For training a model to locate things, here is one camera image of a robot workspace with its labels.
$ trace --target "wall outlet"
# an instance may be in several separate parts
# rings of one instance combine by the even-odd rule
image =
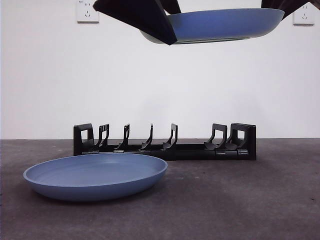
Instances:
[[[95,0],[77,0],[76,20],[81,23],[99,23],[99,12],[94,10],[92,5]]]
[[[312,26],[315,24],[315,7],[310,3],[306,3],[293,13],[293,25]]]

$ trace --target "plate rim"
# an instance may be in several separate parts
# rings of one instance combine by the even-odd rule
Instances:
[[[110,186],[110,185],[118,185],[118,184],[125,184],[125,183],[131,183],[131,182],[136,182],[136,181],[140,181],[140,180],[144,180],[144,179],[148,179],[148,178],[152,178],[154,176],[157,176],[163,172],[165,172],[168,168],[168,163],[159,158],[159,157],[155,157],[155,156],[149,156],[149,155],[143,155],[143,154],[135,154],[135,153],[116,153],[116,152],[109,152],[109,153],[98,153],[99,155],[133,155],[133,156],[144,156],[144,157],[149,157],[149,158],[154,158],[157,160],[160,160],[161,162],[164,163],[164,168],[161,169],[160,171],[157,171],[156,173],[151,174],[150,176],[146,176],[146,177],[137,177],[137,178],[133,178],[131,180],[127,180],[127,181],[115,181],[115,182],[108,182],[108,183],[103,183],[103,184],[90,184],[90,185],[56,185],[56,184],[44,184],[40,181],[35,181],[32,180],[31,178],[29,178],[27,176],[27,172],[33,168],[36,168],[37,166],[41,165],[41,164],[45,164],[48,162],[52,162],[52,161],[56,161],[56,160],[61,160],[61,159],[69,159],[69,158],[76,158],[76,157],[87,157],[88,155],[96,155],[96,154],[87,154],[87,155],[78,155],[78,156],[66,156],[66,157],[60,157],[60,158],[56,158],[56,159],[52,159],[52,160],[48,160],[48,161],[44,161],[38,164],[35,164],[29,168],[27,168],[24,172],[23,172],[23,178],[29,182],[29,183],[33,183],[36,185],[41,185],[41,186],[45,186],[45,187],[57,187],[57,188],[87,188],[87,187],[102,187],[102,186]]]
[[[269,11],[269,12],[282,12],[283,14],[285,11],[277,8],[267,8],[267,7],[239,7],[239,8],[224,8],[224,9],[208,9],[208,10],[198,10],[198,11],[186,11],[181,13],[169,14],[167,17],[170,16],[178,16],[184,14],[193,14],[193,13],[203,13],[203,12],[228,12],[228,11]]]

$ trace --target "black dish rack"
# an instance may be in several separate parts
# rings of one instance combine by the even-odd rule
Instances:
[[[230,136],[227,138],[227,126],[212,124],[212,135],[204,143],[177,143],[178,125],[171,124],[170,137],[163,144],[153,144],[153,129],[146,142],[129,144],[130,125],[123,129],[123,141],[120,144],[108,144],[109,124],[99,127],[99,139],[95,143],[91,123],[75,125],[73,127],[73,155],[99,153],[131,153],[143,154],[161,158],[165,161],[175,160],[256,160],[256,126],[232,123]],[[87,139],[82,139],[81,132],[87,131]],[[216,131],[223,133],[220,143],[214,143]],[[238,131],[244,132],[244,137],[238,137]]]

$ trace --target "floor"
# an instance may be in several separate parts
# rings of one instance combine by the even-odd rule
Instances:
[[[176,161],[142,193],[95,203],[42,197],[28,167],[72,140],[1,141],[3,240],[317,240],[320,139],[259,139],[257,161]]]

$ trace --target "blue plate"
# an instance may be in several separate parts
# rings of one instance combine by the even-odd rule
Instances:
[[[24,171],[33,190],[64,201],[101,201],[146,190],[165,174],[168,164],[157,157],[106,153],[46,161]]]
[[[272,8],[237,8],[168,15],[177,42],[193,44],[257,38],[270,33],[285,12]],[[153,43],[160,40],[141,31]]]

